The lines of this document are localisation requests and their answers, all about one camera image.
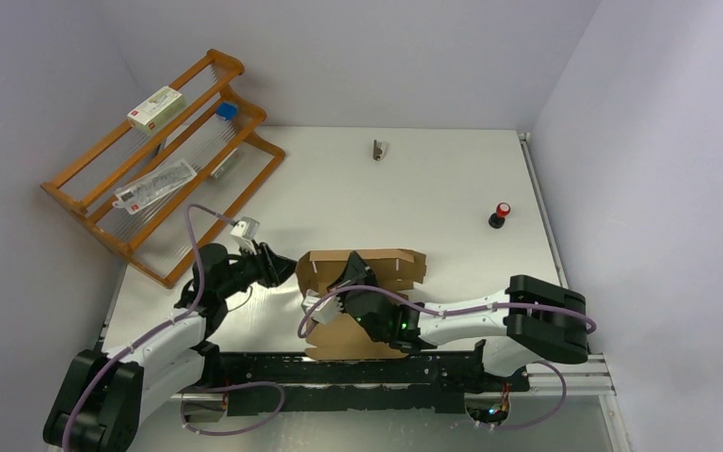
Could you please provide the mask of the brown cardboard box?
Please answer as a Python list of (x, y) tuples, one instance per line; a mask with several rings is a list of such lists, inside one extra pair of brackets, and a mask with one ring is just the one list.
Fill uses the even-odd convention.
[(356, 250), (374, 271), (378, 285), (350, 286), (330, 292), (329, 284), (340, 276), (352, 251), (312, 250), (297, 260), (295, 275), (302, 300), (308, 291), (318, 293), (322, 301), (326, 296), (353, 290), (378, 295), (366, 313), (341, 313), (328, 324), (308, 321), (304, 314), (304, 324), (297, 330), (307, 343), (307, 357), (318, 362), (393, 361), (415, 353), (415, 347), (401, 347), (399, 343), (400, 333), (410, 327), (410, 321), (418, 314), (394, 297), (407, 299), (408, 292), (425, 281), (426, 255), (411, 249)]

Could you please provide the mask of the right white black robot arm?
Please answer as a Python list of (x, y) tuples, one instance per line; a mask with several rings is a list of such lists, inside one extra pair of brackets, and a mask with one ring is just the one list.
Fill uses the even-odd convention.
[(560, 285), (514, 275), (506, 288), (478, 299), (421, 303), (379, 285), (357, 252), (307, 316), (328, 325), (340, 315), (348, 315), (371, 342), (404, 354), (475, 340), (481, 358), (472, 362), (470, 375), (483, 390), (541, 360), (585, 363), (587, 337), (596, 329), (585, 297)]

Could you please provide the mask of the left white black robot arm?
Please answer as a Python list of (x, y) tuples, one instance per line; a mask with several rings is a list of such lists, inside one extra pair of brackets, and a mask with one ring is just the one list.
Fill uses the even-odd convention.
[(84, 349), (72, 359), (42, 439), (65, 451), (127, 450), (171, 396), (221, 383), (220, 351), (209, 338), (229, 312), (228, 298), (254, 285), (278, 287), (296, 268), (265, 242), (237, 254), (218, 243), (200, 247), (192, 278), (167, 318), (126, 346)]

